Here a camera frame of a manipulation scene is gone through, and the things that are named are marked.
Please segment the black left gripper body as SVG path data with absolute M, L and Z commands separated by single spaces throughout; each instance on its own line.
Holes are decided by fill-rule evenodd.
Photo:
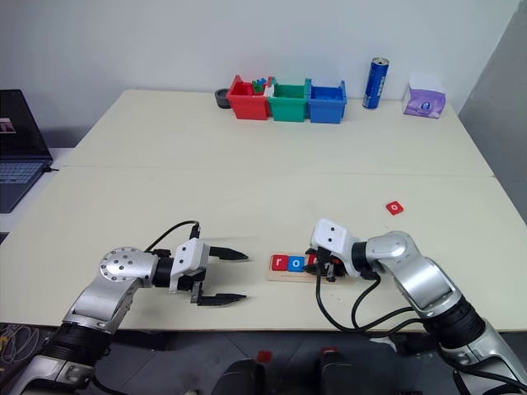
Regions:
M 178 291 L 188 291 L 190 302 L 197 304 L 197 298 L 203 294 L 202 286 L 206 277 L 209 245 L 187 246 L 181 249 L 178 257 Z

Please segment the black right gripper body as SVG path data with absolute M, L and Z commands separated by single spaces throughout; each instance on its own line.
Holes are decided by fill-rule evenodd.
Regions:
M 305 251 L 305 254 L 308 258 L 307 264 L 317 264 L 318 265 L 318 257 L 321 256 L 323 258 L 322 267 L 320 269 L 320 276 L 324 278 L 324 267 L 327 263 L 333 263 L 334 264 L 334 274 L 335 274 L 335 281 L 340 278 L 344 277 L 346 275 L 346 270 L 344 267 L 344 264 L 341 259 L 330 255 L 329 253 L 318 253 L 313 248 L 308 248 Z

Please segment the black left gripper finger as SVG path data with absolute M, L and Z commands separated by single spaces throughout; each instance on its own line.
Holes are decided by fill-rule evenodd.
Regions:
M 216 247 L 216 246 L 209 247 L 209 255 L 211 257 L 215 257 L 220 260 L 227 260 L 227 261 L 245 261 L 249 259 L 249 257 L 246 254 L 240 251 L 236 251 L 234 249 L 225 248 L 225 247 Z
M 198 306 L 224 306 L 241 301 L 246 295 L 232 293 L 216 293 L 215 295 L 200 295 L 197 298 Z

